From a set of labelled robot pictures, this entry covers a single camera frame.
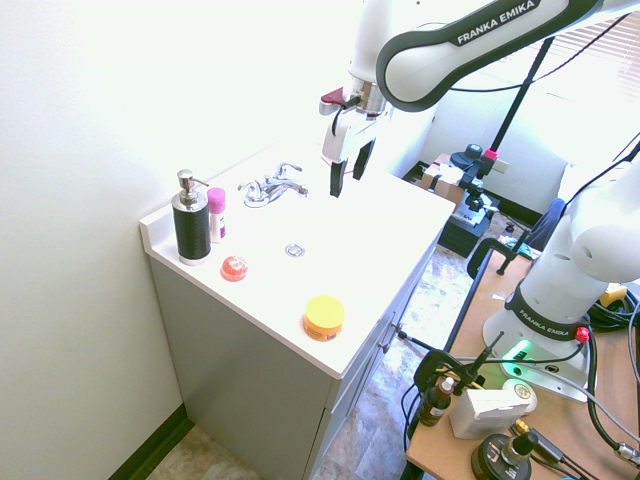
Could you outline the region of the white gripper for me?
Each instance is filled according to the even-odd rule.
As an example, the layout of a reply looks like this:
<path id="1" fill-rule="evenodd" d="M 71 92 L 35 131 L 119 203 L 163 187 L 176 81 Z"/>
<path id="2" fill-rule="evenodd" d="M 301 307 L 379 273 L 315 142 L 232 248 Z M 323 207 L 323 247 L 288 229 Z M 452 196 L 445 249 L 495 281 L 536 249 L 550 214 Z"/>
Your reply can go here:
<path id="1" fill-rule="evenodd" d="M 347 162 L 354 163 L 352 176 L 360 180 L 366 170 L 380 128 L 389 120 L 390 107 L 372 114 L 359 107 L 340 109 L 322 106 L 321 114 L 330 116 L 321 158 L 331 164 L 330 195 L 338 198 L 343 189 Z"/>

